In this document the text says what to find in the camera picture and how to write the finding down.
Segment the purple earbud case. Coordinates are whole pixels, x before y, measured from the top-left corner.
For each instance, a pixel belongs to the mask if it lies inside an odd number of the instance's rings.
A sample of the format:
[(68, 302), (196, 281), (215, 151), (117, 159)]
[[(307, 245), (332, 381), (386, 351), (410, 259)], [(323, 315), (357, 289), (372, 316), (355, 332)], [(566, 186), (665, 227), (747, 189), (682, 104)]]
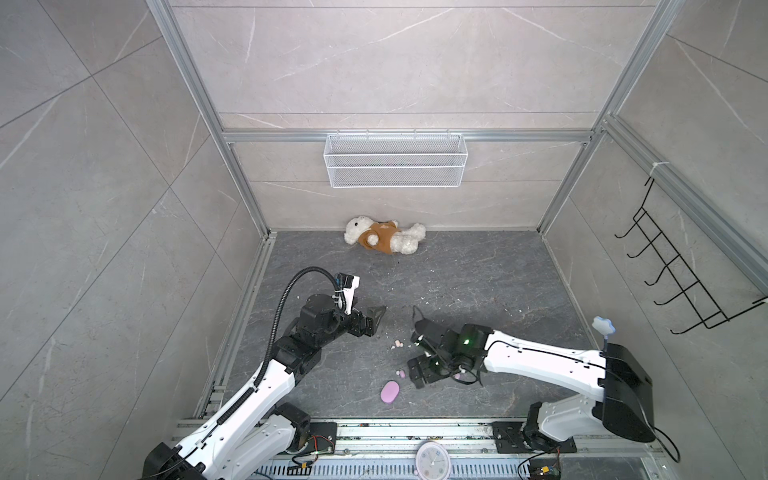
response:
[(400, 385), (397, 381), (388, 381), (380, 392), (380, 399), (385, 404), (392, 404), (400, 394)]

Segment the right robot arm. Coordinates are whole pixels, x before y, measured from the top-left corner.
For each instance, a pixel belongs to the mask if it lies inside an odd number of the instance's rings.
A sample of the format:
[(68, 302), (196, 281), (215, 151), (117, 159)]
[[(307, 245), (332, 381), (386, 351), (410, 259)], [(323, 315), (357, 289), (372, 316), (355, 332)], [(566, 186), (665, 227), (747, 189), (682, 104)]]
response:
[(576, 350), (477, 324), (454, 331), (426, 318), (415, 322), (411, 340), (424, 351), (408, 362), (417, 388), (443, 379), (474, 385), (487, 372), (572, 391), (562, 400), (533, 403), (518, 431), (501, 436), (518, 448), (556, 452), (575, 436), (610, 433), (638, 443), (657, 442), (673, 462), (681, 460), (677, 445), (655, 424), (650, 376), (622, 345), (605, 342), (599, 350)]

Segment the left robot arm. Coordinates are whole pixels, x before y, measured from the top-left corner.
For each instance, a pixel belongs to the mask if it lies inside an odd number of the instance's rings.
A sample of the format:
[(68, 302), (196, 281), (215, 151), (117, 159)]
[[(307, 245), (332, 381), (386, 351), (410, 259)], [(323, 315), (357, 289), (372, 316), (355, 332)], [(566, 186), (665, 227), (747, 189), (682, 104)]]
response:
[(310, 273), (328, 279), (332, 294), (311, 295), (283, 335), (275, 319), (264, 360), (254, 375), (175, 446), (159, 443), (144, 461), (143, 478), (246, 479), (275, 455), (303, 449), (311, 418), (284, 402), (284, 397), (318, 364), (324, 346), (346, 333), (374, 336), (386, 312), (383, 306), (356, 308), (360, 279), (354, 275), (331, 275), (311, 266), (289, 284), (295, 286)]

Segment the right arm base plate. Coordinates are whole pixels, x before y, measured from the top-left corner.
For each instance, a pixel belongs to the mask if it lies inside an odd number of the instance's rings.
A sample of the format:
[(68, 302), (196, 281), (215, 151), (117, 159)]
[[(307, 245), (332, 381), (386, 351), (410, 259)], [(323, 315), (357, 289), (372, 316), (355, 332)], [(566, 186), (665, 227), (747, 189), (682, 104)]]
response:
[(500, 454), (529, 452), (576, 453), (575, 441), (569, 438), (558, 442), (538, 431), (529, 429), (523, 422), (497, 421), (491, 424), (492, 437)]

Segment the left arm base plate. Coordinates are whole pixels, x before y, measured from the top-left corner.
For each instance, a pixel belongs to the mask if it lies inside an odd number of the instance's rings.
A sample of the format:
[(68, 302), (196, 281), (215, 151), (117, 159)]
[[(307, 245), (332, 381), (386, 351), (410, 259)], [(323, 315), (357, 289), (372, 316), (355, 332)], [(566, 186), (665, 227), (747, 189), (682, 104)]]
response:
[(311, 421), (300, 427), (286, 452), (291, 455), (332, 454), (335, 452), (338, 424), (332, 421)]

